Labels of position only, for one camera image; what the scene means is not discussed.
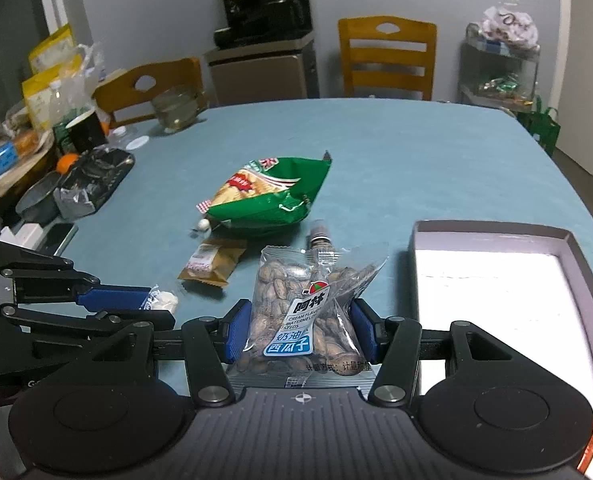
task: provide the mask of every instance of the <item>table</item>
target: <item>table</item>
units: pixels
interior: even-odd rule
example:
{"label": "table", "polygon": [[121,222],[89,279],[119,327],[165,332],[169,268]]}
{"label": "table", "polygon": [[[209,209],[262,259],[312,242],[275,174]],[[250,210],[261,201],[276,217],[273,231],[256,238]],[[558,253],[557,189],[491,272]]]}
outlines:
{"label": "table", "polygon": [[[80,230],[64,253],[103,283],[158,284],[175,292],[177,327],[198,316],[223,316],[238,299],[251,297],[259,247],[248,250],[224,290],[197,283],[185,289],[176,277],[199,243],[190,237],[200,218],[195,205],[242,164],[266,156],[331,152],[329,176],[292,243],[304,246],[309,220],[317,218],[329,222],[337,246],[388,241],[390,259],[363,295],[381,316],[401,312],[405,251],[421,219],[568,229],[593,270],[592,217],[552,160],[499,110],[335,99],[214,108],[202,117],[204,122],[151,137],[136,150],[134,170],[97,214],[78,221]],[[156,131],[154,121],[138,127]],[[50,310],[87,314],[71,304]],[[161,365],[160,377],[187,394],[180,363]]]}

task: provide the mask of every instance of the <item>gray bowl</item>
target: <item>gray bowl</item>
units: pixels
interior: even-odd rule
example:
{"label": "gray bowl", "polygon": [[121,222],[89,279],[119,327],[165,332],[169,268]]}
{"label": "gray bowl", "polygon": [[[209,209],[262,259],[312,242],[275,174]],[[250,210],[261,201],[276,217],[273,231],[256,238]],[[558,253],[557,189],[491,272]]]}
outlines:
{"label": "gray bowl", "polygon": [[16,205],[17,214],[26,222],[45,226],[58,215],[58,208],[52,196],[61,174],[50,171],[25,192]]}

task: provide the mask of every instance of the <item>green shopping bag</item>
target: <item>green shopping bag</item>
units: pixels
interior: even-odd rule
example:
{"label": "green shopping bag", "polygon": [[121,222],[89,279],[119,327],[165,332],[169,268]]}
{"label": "green shopping bag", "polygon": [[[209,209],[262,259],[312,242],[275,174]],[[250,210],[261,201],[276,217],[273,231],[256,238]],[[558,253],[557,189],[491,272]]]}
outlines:
{"label": "green shopping bag", "polygon": [[558,116],[559,111],[556,108],[548,107],[542,112],[541,108],[541,97],[537,96],[537,109],[531,112],[519,112],[517,121],[534,137],[539,146],[552,156],[555,152],[561,125],[550,116],[550,111],[554,110],[555,117]]}

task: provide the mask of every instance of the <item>blue gripper pad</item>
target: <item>blue gripper pad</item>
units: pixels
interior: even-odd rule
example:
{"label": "blue gripper pad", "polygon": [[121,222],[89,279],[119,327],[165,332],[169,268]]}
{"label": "blue gripper pad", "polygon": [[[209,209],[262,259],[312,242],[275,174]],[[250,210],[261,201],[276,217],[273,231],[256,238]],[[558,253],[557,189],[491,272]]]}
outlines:
{"label": "blue gripper pad", "polygon": [[243,346],[248,338],[252,303],[246,300],[230,322],[230,329],[225,341],[225,358],[228,362],[236,361],[243,351]]}
{"label": "blue gripper pad", "polygon": [[356,301],[350,303],[350,321],[352,321],[354,332],[357,333],[357,339],[366,360],[371,363],[377,362],[379,345],[375,338],[374,325]]}
{"label": "blue gripper pad", "polygon": [[76,304],[88,312],[101,310],[138,310],[150,293],[147,286],[95,285],[81,294]]}

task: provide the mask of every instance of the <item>smartphone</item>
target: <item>smartphone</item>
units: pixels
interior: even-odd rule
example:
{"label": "smartphone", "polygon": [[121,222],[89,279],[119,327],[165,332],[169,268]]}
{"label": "smartphone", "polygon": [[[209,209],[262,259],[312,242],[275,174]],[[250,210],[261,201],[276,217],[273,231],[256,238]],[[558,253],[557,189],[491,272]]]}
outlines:
{"label": "smartphone", "polygon": [[78,230],[77,225],[70,222],[54,224],[36,248],[36,252],[47,256],[61,256]]}

